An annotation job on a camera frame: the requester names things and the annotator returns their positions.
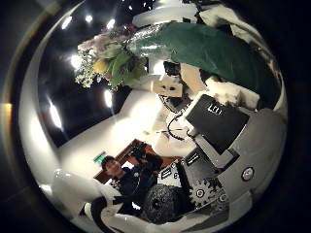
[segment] fisheye lens view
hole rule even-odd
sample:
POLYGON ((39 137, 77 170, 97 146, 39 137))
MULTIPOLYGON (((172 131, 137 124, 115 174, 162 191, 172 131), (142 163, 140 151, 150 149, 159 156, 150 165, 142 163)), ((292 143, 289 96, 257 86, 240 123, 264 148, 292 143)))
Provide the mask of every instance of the fisheye lens view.
POLYGON ((223 1, 77 1, 28 62, 25 161, 84 232, 223 232, 277 173, 283 67, 223 1))

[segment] flower bouquet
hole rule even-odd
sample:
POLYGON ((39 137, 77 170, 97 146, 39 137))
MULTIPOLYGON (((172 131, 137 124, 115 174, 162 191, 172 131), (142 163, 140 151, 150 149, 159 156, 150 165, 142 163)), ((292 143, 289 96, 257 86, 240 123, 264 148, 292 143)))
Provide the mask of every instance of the flower bouquet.
POLYGON ((146 75, 146 59, 125 48, 133 32, 135 28, 132 25, 124 25, 104 30, 78 45, 82 64, 76 70, 76 83, 90 87, 94 80, 101 82, 105 79, 113 90, 117 90, 119 85, 132 86, 135 80, 146 75))

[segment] dark jacket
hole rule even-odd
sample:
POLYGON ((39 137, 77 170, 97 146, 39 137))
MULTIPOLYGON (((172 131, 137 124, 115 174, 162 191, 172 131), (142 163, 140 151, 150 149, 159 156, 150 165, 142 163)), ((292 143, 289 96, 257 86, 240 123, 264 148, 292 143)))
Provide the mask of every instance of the dark jacket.
POLYGON ((122 196, 127 197, 119 210, 120 214, 138 216, 141 211, 134 209, 132 202, 142 209, 148 190, 156 184, 156 175, 154 171, 160 169, 163 160, 159 156, 148 153, 146 153, 143 158, 146 159, 147 162, 140 163, 132 169, 127 167, 122 168, 125 175, 121 179, 113 178, 111 182, 111 185, 116 188, 122 196))

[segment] hair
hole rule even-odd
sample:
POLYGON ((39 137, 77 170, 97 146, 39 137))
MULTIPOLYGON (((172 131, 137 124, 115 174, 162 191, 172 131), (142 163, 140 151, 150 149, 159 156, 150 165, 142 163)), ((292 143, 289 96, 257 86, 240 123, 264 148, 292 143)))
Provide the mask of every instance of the hair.
POLYGON ((104 157, 103 160, 101 161, 101 168, 102 168, 103 170, 106 170, 106 164, 107 164, 109 161, 111 161, 111 160, 115 160, 115 158, 114 158, 113 156, 110 156, 110 155, 104 157))

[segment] man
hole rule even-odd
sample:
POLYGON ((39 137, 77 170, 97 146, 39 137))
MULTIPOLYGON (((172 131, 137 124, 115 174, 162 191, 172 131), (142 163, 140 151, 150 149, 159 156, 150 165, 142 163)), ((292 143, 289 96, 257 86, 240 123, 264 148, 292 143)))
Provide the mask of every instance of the man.
POLYGON ((156 184, 155 172, 160 169, 163 160, 159 156, 145 153, 143 147, 134 147, 129 155, 134 156, 139 163, 132 169, 122 168, 113 156, 106 156, 101 166, 107 175, 113 177, 111 185, 126 197, 119 213, 139 216, 141 211, 134 209, 132 202, 142 207, 148 190, 156 184))

